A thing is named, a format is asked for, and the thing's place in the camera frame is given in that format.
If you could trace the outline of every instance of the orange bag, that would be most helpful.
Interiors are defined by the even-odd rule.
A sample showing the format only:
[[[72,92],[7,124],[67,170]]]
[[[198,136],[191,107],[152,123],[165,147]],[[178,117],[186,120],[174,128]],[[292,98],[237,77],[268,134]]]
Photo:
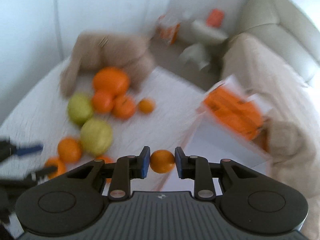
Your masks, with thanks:
[[[252,102],[243,101],[219,86],[208,94],[203,103],[216,119],[245,139],[252,140],[259,134],[263,118]]]

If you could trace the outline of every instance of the large orange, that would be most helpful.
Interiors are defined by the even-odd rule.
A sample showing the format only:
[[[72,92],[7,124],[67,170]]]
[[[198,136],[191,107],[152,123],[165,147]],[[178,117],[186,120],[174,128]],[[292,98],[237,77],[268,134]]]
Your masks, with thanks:
[[[114,105],[113,94],[108,90],[98,90],[92,97],[91,103],[97,113],[110,113]]]
[[[51,173],[48,175],[49,179],[53,179],[59,175],[62,175],[63,173],[65,173],[67,171],[67,168],[65,166],[65,164],[62,162],[62,160],[60,160],[58,157],[51,157],[49,158],[44,166],[49,167],[49,166],[56,166],[57,167],[57,171],[54,173]]]
[[[100,70],[92,80],[93,88],[108,90],[114,96],[123,95],[130,86],[128,75],[116,67],[106,67]]]
[[[151,98],[143,98],[138,104],[138,109],[144,114],[150,114],[155,107],[156,103]]]
[[[104,156],[104,155],[97,157],[96,160],[104,160],[104,163],[114,163],[115,162],[114,160],[112,160],[109,157]]]
[[[150,157],[150,168],[156,173],[167,173],[174,167],[174,156],[167,150],[155,151]]]
[[[65,163],[76,163],[81,159],[82,149],[79,142],[72,137],[63,138],[58,144],[58,155]]]
[[[120,119],[126,120],[134,115],[136,112],[136,105],[130,96],[122,95],[115,98],[115,105],[112,114]]]

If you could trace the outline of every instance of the beige blanket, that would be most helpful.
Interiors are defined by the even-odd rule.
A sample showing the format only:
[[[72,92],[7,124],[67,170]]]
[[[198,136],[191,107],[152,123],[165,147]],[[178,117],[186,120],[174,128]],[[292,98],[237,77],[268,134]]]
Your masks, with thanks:
[[[320,239],[320,117],[311,89],[277,54],[243,33],[224,57],[222,78],[234,74],[247,93],[259,93],[273,109],[268,117],[271,177],[300,191],[309,204],[301,232]]]

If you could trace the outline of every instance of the white door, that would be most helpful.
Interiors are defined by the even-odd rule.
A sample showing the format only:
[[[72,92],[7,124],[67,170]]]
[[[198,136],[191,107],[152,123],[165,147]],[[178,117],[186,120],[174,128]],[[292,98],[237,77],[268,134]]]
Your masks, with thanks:
[[[64,57],[84,30],[150,35],[170,0],[58,0]]]

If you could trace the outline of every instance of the table surface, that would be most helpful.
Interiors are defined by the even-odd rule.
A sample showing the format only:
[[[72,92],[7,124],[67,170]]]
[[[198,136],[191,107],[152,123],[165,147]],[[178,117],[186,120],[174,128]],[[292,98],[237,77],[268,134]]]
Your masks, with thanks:
[[[62,98],[59,90],[60,73],[68,62],[67,59],[60,63],[45,76],[0,127],[0,136],[10,137],[14,143],[44,143],[41,154],[21,158],[12,156],[2,162],[1,177],[22,178],[31,170],[42,168],[49,157],[57,155],[57,144],[61,138],[68,135],[79,136],[79,129],[66,115],[68,100]],[[92,95],[92,77],[93,74],[81,75],[76,90]],[[136,113],[125,122],[110,115],[100,116],[113,128],[114,141],[106,154],[114,160],[121,156],[139,155],[145,145],[150,146],[151,152],[158,149],[174,152],[196,118],[195,109],[199,106],[204,91],[157,67],[144,82],[140,93],[129,93],[134,96],[136,102],[144,97],[151,97],[156,101],[157,107],[150,115]],[[68,170],[92,159],[85,154],[76,165],[68,165]],[[147,178],[133,180],[131,188],[157,190],[163,178],[163,174],[154,173],[149,169]]]

